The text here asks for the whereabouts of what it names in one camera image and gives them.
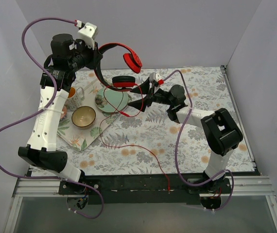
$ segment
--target red cable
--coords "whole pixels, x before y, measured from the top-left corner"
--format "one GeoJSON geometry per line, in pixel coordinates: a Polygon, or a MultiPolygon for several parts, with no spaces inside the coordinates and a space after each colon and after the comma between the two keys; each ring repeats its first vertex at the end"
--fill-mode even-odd
{"type": "Polygon", "coordinates": [[[222,188],[220,188],[220,194],[217,196],[217,198],[221,196],[221,193],[222,193],[222,188]]]}
{"type": "MultiPolygon", "coordinates": [[[[139,90],[140,90],[140,93],[141,93],[141,96],[142,96],[142,99],[143,99],[143,92],[142,92],[142,89],[141,89],[141,87],[140,87],[139,85],[137,85],[137,86],[139,87],[139,90]]],[[[120,101],[118,107],[115,108],[115,107],[106,99],[106,97],[105,97],[105,91],[106,91],[106,89],[109,88],[109,87],[110,87],[110,86],[107,86],[107,87],[105,88],[105,90],[104,90],[104,92],[103,92],[103,96],[104,96],[105,100],[107,101],[107,103],[109,103],[109,104],[115,109],[115,111],[112,113],[112,115],[106,117],[105,119],[103,119],[103,120],[101,121],[99,128],[101,128],[102,122],[105,121],[106,119],[112,117],[114,113],[119,112],[119,113],[123,114],[123,115],[126,116],[126,117],[136,117],[138,114],[141,113],[141,111],[142,111],[142,109],[143,109],[143,107],[144,107],[144,103],[142,102],[142,106],[141,106],[140,111],[139,111],[136,115],[134,115],[134,116],[129,116],[127,113],[124,113],[124,112],[118,110],[118,108],[119,108],[119,106],[120,106],[122,100],[120,101]]],[[[150,152],[150,153],[156,158],[157,163],[158,163],[158,165],[159,165],[159,168],[160,168],[161,172],[162,172],[162,173],[164,174],[164,176],[167,178],[167,181],[168,181],[168,191],[169,191],[169,193],[170,193],[170,179],[169,179],[168,175],[162,170],[161,165],[160,165],[160,162],[159,162],[157,156],[156,156],[152,151],[150,151],[150,150],[148,150],[147,148],[145,148],[145,147],[143,147],[143,146],[140,146],[140,145],[126,145],[126,146],[110,146],[110,145],[107,145],[107,144],[103,141],[103,139],[102,139],[102,133],[101,133],[101,132],[100,132],[100,138],[101,138],[102,143],[103,143],[106,147],[108,147],[108,148],[119,148],[119,149],[120,149],[120,148],[124,148],[124,147],[139,147],[139,148],[143,148],[143,149],[147,150],[148,152],[150,152]]]]}
{"type": "Polygon", "coordinates": [[[215,195],[217,194],[217,190],[215,191],[215,193],[214,193],[214,195],[213,196],[211,196],[210,198],[214,198],[215,197],[215,195]]]}

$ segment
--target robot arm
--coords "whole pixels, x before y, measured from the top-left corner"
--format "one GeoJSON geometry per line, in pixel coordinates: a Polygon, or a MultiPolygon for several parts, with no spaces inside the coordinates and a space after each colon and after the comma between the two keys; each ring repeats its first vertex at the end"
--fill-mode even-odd
{"type": "MultiPolygon", "coordinates": [[[[149,79],[140,86],[143,94],[146,94],[145,98],[128,103],[128,105],[140,109],[143,102],[142,111],[144,112],[146,107],[151,106],[153,102],[166,104],[169,105],[167,113],[170,120],[183,123],[190,111],[190,107],[184,102],[186,100],[184,87],[174,85],[169,91],[164,91],[160,89],[162,83],[162,78],[152,73],[149,79]]],[[[140,93],[140,90],[134,88],[132,92],[140,93]]],[[[207,180],[226,168],[233,150],[242,141],[243,135],[225,108],[217,111],[192,109],[186,124],[202,128],[205,132],[211,148],[210,160],[204,171],[204,180],[207,180]]],[[[213,182],[221,180],[224,174],[225,172],[215,177],[213,182]]]]}
{"type": "MultiPolygon", "coordinates": [[[[69,95],[75,72],[83,67],[94,69],[102,59],[94,41],[97,27],[77,21],[79,39],[70,34],[55,35],[51,42],[52,55],[44,66],[56,80],[57,94],[52,104],[36,117],[35,125],[26,147],[20,147],[18,154],[29,164],[48,170],[58,177],[78,182],[84,176],[67,157],[66,152],[56,150],[56,135],[62,109],[69,95]]],[[[51,100],[54,86],[46,73],[42,74],[39,109],[51,100]]]]}

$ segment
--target ceramic bowl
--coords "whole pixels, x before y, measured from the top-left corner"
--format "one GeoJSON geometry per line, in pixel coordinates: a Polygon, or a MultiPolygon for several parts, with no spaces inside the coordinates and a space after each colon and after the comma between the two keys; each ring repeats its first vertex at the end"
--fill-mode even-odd
{"type": "Polygon", "coordinates": [[[95,117],[96,113],[93,108],[82,106],[73,112],[71,121],[75,126],[81,129],[87,129],[94,123],[95,117]]]}

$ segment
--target floral tablecloth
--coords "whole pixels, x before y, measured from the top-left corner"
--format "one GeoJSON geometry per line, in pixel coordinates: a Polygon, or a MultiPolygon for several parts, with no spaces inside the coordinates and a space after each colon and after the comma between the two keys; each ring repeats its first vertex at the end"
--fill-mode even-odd
{"type": "MultiPolygon", "coordinates": [[[[168,76],[173,68],[143,69],[140,74],[133,74],[127,69],[103,70],[103,76],[111,79],[116,75],[132,75],[137,83],[146,80],[151,72],[168,76]]],[[[219,67],[184,67],[184,74],[190,91],[194,108],[216,110],[226,108],[238,123],[238,117],[227,89],[225,79],[219,67]]],[[[74,85],[85,86],[96,77],[93,71],[79,71],[74,85]]],[[[183,85],[179,74],[168,79],[163,85],[169,90],[173,84],[183,85]]],[[[139,94],[131,94],[134,99],[139,94]]],[[[151,150],[159,159],[166,173],[176,173],[174,148],[181,124],[169,120],[168,106],[153,103],[137,117],[119,116],[104,132],[103,139],[111,146],[137,144],[151,150]]],[[[137,110],[128,107],[125,112],[130,115],[137,110]]],[[[123,149],[106,148],[98,137],[85,151],[73,150],[61,138],[57,138],[59,150],[66,151],[69,160],[85,172],[86,175],[122,175],[122,174],[158,174],[161,173],[156,159],[147,151],[137,147],[123,149]]],[[[186,125],[179,144],[178,162],[181,172],[203,172],[206,168],[211,150],[202,129],[186,125]]],[[[248,148],[243,140],[234,150],[228,162],[232,171],[254,171],[248,148]]],[[[33,167],[32,176],[50,175],[49,172],[33,167]]]]}

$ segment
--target white wall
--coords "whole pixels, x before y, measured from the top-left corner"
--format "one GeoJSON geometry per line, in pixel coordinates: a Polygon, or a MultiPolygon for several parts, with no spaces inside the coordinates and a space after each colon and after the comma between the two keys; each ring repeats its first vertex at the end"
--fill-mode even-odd
{"type": "Polygon", "coordinates": [[[228,77],[263,174],[277,193],[277,0],[262,0],[229,64],[228,77]]]}
{"type": "MultiPolygon", "coordinates": [[[[21,33],[26,26],[14,0],[0,0],[0,127],[25,117],[38,108],[41,72],[25,54],[21,33]]],[[[27,34],[31,53],[44,62],[45,56],[34,34],[27,34]]],[[[0,163],[11,172],[23,175],[26,163],[17,155],[26,145],[34,121],[22,123],[0,134],[0,163]]],[[[0,232],[6,221],[16,179],[0,171],[0,232]]]]}
{"type": "MultiPolygon", "coordinates": [[[[28,22],[64,17],[99,27],[99,45],[121,42],[132,47],[145,68],[220,66],[228,61],[260,0],[17,0],[28,22]]],[[[33,32],[46,55],[58,33],[76,29],[49,22],[33,32]]],[[[125,68],[122,54],[107,52],[103,68],[125,68]]]]}

